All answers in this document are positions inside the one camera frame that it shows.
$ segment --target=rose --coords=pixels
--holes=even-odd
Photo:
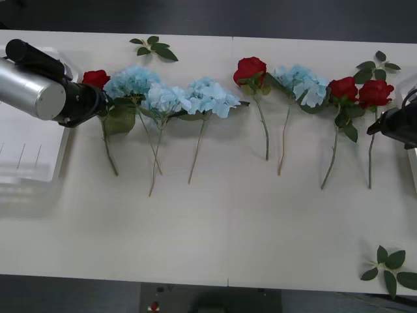
[[[237,65],[237,71],[233,75],[233,80],[241,86],[244,85],[244,83],[240,83],[238,80],[254,77],[260,72],[262,72],[262,75],[259,77],[259,85],[262,85],[266,75],[266,64],[257,57],[243,58]]]
[[[355,98],[358,94],[358,88],[354,84],[353,77],[346,77],[341,80],[332,80],[328,84],[329,88],[332,90],[332,95],[338,98],[346,96],[350,101],[355,102]]]
[[[363,109],[370,106],[385,106],[391,101],[390,93],[394,86],[384,80],[369,80],[359,90],[359,104]]]
[[[92,85],[103,90],[103,87],[110,80],[105,70],[92,70],[84,73],[83,83]]]

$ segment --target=blue hydrangea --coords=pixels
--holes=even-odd
[[[188,86],[188,95],[191,102],[191,108],[187,110],[189,114],[212,110],[219,117],[226,118],[230,108],[240,105],[239,98],[227,93],[209,77],[192,82]]]
[[[103,90],[111,98],[121,98],[130,95],[145,95],[152,83],[159,83],[157,73],[147,68],[133,65],[112,75]]]
[[[306,91],[301,105],[314,108],[323,103],[326,97],[326,88],[329,81],[314,74],[311,70],[301,65],[294,65],[292,69],[285,67],[276,68],[272,75],[284,86],[292,91],[298,100]]]
[[[150,110],[157,118],[163,118],[181,109],[188,111],[192,104],[186,98],[186,92],[179,87],[153,83],[142,106]]]

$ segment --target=white table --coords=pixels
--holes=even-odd
[[[377,50],[403,70],[417,71],[417,45],[260,38],[161,36],[177,63],[136,57],[131,38],[146,35],[0,31],[0,43],[20,38],[53,46],[82,70],[112,73],[141,63],[168,84],[186,87],[211,76],[236,95],[232,81],[242,57],[269,70],[300,63],[330,79],[355,73]],[[191,185],[188,173],[200,123],[173,121],[160,155],[164,176],[151,184],[152,153],[138,123],[111,139],[120,176],[108,164],[97,119],[73,131],[61,181],[49,196],[0,210],[0,273],[218,286],[385,293],[382,281],[362,282],[378,245],[404,248],[417,271],[417,194],[402,145],[378,135],[375,186],[368,190],[366,128],[355,145],[341,136],[328,186],[319,186],[331,158],[331,114],[294,110],[287,157],[276,175],[287,105],[274,91],[262,100],[270,131],[270,161],[255,106],[213,119]],[[398,293],[417,294],[401,286]]]

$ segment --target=plastic container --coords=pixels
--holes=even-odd
[[[80,71],[61,52],[38,48],[67,64],[78,82]],[[5,47],[0,46],[0,57]],[[69,129],[41,121],[0,102],[0,184],[50,184],[58,178]]]

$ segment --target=green leaf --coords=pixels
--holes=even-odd
[[[375,70],[374,75],[376,80],[386,80],[386,72],[384,70]]]
[[[375,67],[377,66],[374,61],[366,61],[366,62],[360,63],[356,68],[363,70],[365,68],[375,68]]]
[[[101,118],[107,136],[130,132],[135,126],[136,108],[129,106],[114,107],[106,117]]]
[[[381,51],[378,51],[378,52],[375,54],[375,57],[377,57],[377,59],[378,59],[379,61],[381,61],[381,62],[384,62],[384,61],[386,60],[386,55],[385,55],[385,53],[384,53],[384,52],[381,52]]]
[[[379,246],[378,251],[377,251],[377,262],[378,262],[378,264],[385,263],[386,259],[388,259],[388,252],[385,250],[385,248],[383,246]]]
[[[368,271],[366,271],[362,277],[360,278],[360,280],[373,280],[376,276],[378,275],[378,268],[374,267],[373,269],[370,269]]]
[[[150,117],[151,119],[154,120],[156,124],[158,124],[158,120],[156,119],[155,115],[151,111],[145,109],[143,106],[139,106],[138,109],[140,113],[142,113],[144,116]]]
[[[408,289],[417,290],[417,274],[411,272],[400,272],[397,274],[398,282]]]
[[[148,38],[148,44],[150,44],[150,45],[156,44],[158,41],[159,41],[158,36],[150,36]]]
[[[157,42],[156,44],[153,44],[151,46],[151,50],[155,50],[156,48],[169,48],[168,44],[162,44],[160,42]]]
[[[401,67],[399,67],[398,65],[393,64],[393,63],[385,63],[384,66],[386,68],[390,68],[392,70],[401,70]]]
[[[397,294],[397,280],[395,279],[395,276],[389,271],[384,271],[384,278],[388,293],[391,298],[395,299],[395,295]]]
[[[365,68],[357,72],[354,76],[354,82],[357,84],[366,83],[368,80],[372,79],[372,70],[370,68]]]
[[[339,115],[336,116],[336,118],[334,119],[334,123],[339,128],[345,127],[348,122],[349,122],[349,117],[346,114],[344,114],[343,111],[340,112]]]
[[[139,49],[137,49],[136,55],[145,55],[145,54],[150,54],[150,51],[147,48],[140,47]]]
[[[355,119],[357,117],[361,117],[365,115],[366,110],[362,109],[359,105],[354,104],[353,106],[347,106],[345,109],[345,113],[351,119]]]
[[[175,54],[168,48],[156,48],[155,52],[161,57],[164,57],[165,59],[175,62],[178,61],[178,58],[175,56]]]
[[[262,95],[267,96],[271,92],[271,85],[263,84]]]
[[[195,114],[185,114],[177,116],[178,119],[182,119],[183,121],[198,121],[199,119],[204,119],[204,114],[201,112],[196,112]]]
[[[142,40],[136,38],[130,39],[129,42],[131,42],[132,44],[143,44]]]
[[[243,92],[245,95],[252,96],[253,95],[253,89],[249,85],[241,85],[240,88],[243,89]]]
[[[394,252],[393,254],[390,254],[388,259],[386,259],[385,265],[389,269],[399,269],[401,266],[403,266],[405,261],[405,251],[400,250],[397,252]]]
[[[354,143],[358,142],[358,131],[353,125],[347,125],[343,127],[343,131],[345,132],[346,136]]]

